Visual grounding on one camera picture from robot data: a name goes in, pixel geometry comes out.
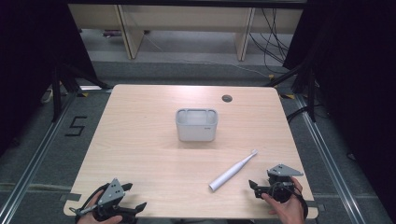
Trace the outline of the person's left hand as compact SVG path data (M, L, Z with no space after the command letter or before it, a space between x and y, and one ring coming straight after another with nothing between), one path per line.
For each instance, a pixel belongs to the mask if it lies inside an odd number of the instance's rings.
M91 207L95 205L97 199L99 198L102 192L103 192L102 190L98 191L89 201L87 206ZM119 224L121 221L122 221L122 216L114 216L104 221L98 221L94 218L92 212L90 212L87 213L85 216L81 217L78 220L77 224Z

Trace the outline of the black metal stand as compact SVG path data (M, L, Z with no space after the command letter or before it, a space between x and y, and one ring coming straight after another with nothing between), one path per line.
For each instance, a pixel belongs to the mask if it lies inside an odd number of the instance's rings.
M62 112L62 100L61 100L61 85L64 85L66 90L71 93L78 93L81 91L81 87L78 85L76 78L81 77L92 84L104 89L110 90L112 86L99 80L95 73L90 75L78 69L77 67L67 63L57 63L51 74L51 87L53 93L53 119L56 121Z
M304 90L307 90L307 105L288 116L288 121L291 121L298 113L306 112L308 117L315 122L315 73L309 63L304 62L297 65L286 74L265 84L265 87L274 87L293 76L296 76L296 78L292 84L291 90L294 93L302 93Z

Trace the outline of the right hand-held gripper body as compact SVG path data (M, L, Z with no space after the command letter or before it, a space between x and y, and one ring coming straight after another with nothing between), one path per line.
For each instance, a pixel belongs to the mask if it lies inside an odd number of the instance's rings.
M279 164L267 170L270 187L267 194L277 202L285 203L294 192L293 176L302 176L303 173L288 165Z

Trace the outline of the beige wooden desk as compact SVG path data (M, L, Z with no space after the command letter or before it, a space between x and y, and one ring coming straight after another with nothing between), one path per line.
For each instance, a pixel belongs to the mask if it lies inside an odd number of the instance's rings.
M292 35L302 16L300 9L258 7L166 7L70 4L79 29L119 30L127 56L134 59L146 31L196 31L234 34L237 59L243 61L248 35Z

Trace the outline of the person's right hand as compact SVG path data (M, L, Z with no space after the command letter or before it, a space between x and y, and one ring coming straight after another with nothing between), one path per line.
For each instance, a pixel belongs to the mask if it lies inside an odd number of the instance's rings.
M269 215L277 215L283 224L304 224L304 207L298 198L302 195L303 187L296 178L291 179L294 183L294 194L285 203L280 203L263 193L262 198L272 207Z

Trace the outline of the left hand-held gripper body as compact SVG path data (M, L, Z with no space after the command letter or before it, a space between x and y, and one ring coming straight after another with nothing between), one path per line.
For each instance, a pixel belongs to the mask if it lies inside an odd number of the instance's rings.
M78 209L70 207L70 210L76 215L75 222L92 212L94 218L98 221L104 221L114 216L122 216L120 223L135 223L135 216L127 212L128 208L120 207L120 201L125 196L125 191L122 189L122 184L117 178L114 178L110 183L99 187L87 201ZM103 192L97 199L95 205L88 207L87 204L92 197L102 190Z

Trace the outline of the white electric toothbrush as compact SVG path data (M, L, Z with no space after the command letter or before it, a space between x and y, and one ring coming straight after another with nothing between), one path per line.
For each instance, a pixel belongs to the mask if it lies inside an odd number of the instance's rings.
M237 162L233 166L231 166L228 170L219 175L216 179L209 183L209 188L212 191L216 191L221 186L223 186L227 181L229 181L234 175L236 175L254 156L258 154L257 149L253 149L251 153Z

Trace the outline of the black curtain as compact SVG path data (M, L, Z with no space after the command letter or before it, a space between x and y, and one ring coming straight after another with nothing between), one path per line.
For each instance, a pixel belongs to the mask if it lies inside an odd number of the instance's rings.
M284 63L303 61L337 9L315 57L324 101L350 152L396 222L396 0L306 0Z
M67 0L0 0L0 156L56 70L96 77Z

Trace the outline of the grey toothbrush holder box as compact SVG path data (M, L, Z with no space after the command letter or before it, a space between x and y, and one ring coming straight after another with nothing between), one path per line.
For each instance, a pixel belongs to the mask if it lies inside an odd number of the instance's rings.
M183 142L210 142L216 137L219 116L209 108L181 108L176 112L178 139Z

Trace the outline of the aluminium floor rail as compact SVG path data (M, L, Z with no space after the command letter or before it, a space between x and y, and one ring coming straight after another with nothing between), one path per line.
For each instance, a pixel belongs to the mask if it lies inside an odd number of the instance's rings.
M320 154L325 167L330 175L330 178L334 184L336 192L346 209L346 212L351 220L352 224L366 224L366 220L362 215L357 201L351 193L350 188L347 185L341 171L335 163L335 160L318 128L318 125L313 121L313 116L308 113L308 103L304 100L304 97L300 94L296 95L297 106L302 109L304 122L310 132L318 153Z
M7 197L5 204L1 207L0 224L9 224L13 218L42 161L45 159L50 145L59 131L70 105L75 101L76 98L76 93L69 93L64 99L59 116L50 124L46 134L37 147L33 158L30 159L27 167L22 173L21 178Z

